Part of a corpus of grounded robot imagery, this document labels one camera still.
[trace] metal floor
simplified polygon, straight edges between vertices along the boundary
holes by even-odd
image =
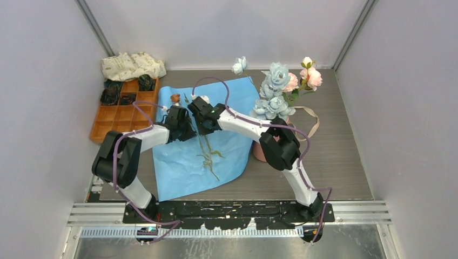
[[[299,237],[180,238],[150,246],[140,246],[133,238],[81,238],[75,259],[386,258],[376,225],[325,228],[326,234],[313,246]]]

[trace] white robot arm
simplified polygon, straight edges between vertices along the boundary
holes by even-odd
[[[296,201],[304,206],[304,217],[312,220],[319,216],[323,198],[312,190],[311,184],[306,184],[310,180],[302,163],[298,163],[299,142],[292,131],[275,127],[275,124],[286,125],[283,120],[256,120],[234,110],[228,111],[222,104],[213,107],[208,99],[200,97],[195,98],[188,108],[195,117],[201,135],[217,130],[234,131],[259,142],[269,165],[282,171],[295,193]],[[164,123],[155,124],[123,139],[118,150],[122,152],[117,163],[119,190],[150,218],[157,212],[156,198],[144,188],[136,176],[140,153],[172,141],[186,141],[196,135],[186,108],[172,106],[168,112]],[[248,123],[243,118],[255,121],[258,125]],[[107,134],[92,166],[93,174],[110,184],[113,179],[113,147],[123,134],[126,133],[112,131]]]

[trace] light blue rose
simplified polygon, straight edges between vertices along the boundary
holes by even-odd
[[[265,120],[266,119],[266,112],[268,107],[268,101],[266,100],[256,100],[254,101],[254,108],[250,111],[250,116]]]
[[[246,70],[248,64],[246,62],[246,58],[243,56],[242,58],[236,58],[234,64],[232,65],[232,72],[235,74],[242,74],[243,71]]]
[[[280,96],[282,93],[283,91],[281,89],[272,88],[268,80],[264,80],[261,83],[261,88],[259,89],[259,95],[268,99],[275,96]]]
[[[269,71],[263,71],[266,79],[274,89],[285,89],[289,83],[291,76],[289,75],[288,66],[281,65],[280,63],[272,63]]]
[[[283,96],[277,96],[268,101],[265,115],[269,120],[274,119],[276,116],[287,120],[288,116],[293,115],[295,112],[294,108],[288,107],[288,103],[285,102]]]

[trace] orange compartment organizer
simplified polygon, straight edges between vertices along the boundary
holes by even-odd
[[[153,91],[139,91],[138,80],[123,83],[120,96],[125,94],[136,94],[136,101],[150,101],[157,103],[159,97],[159,79]],[[156,106],[149,104],[138,104],[152,119],[156,121]],[[132,105],[99,105],[97,116],[92,127],[90,139],[95,143],[102,143],[108,131],[126,132],[146,128],[150,125],[148,120]]]

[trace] gray table surface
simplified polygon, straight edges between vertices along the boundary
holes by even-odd
[[[299,70],[290,71],[299,74]],[[312,108],[320,118],[320,127],[311,138],[311,149],[304,158],[305,170],[315,187],[333,187],[331,200],[372,199],[366,175],[361,165],[353,132],[345,111],[339,85],[333,70],[320,70],[323,84],[313,94],[302,96],[297,106]],[[259,70],[248,71],[259,85],[265,75]],[[160,79],[162,86],[189,87],[200,78],[218,77],[223,80],[239,78],[229,70],[168,71]],[[204,80],[202,84],[213,83]],[[296,127],[308,132],[315,118],[303,110],[290,117]],[[301,151],[306,144],[301,143]],[[138,177],[145,188],[157,197],[152,151],[143,152]],[[112,187],[104,185],[101,200],[120,200]],[[237,179],[204,192],[176,200],[293,200],[294,193],[282,173],[252,154],[245,171]]]

